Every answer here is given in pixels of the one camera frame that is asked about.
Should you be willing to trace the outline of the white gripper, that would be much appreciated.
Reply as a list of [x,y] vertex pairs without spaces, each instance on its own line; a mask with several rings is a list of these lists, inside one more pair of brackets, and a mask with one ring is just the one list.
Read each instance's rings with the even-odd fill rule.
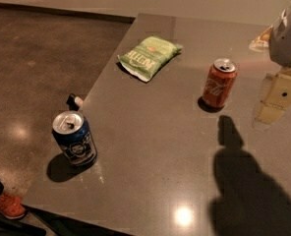
[[262,80],[255,120],[265,125],[274,124],[291,106],[291,2],[272,27],[269,56],[283,67]]

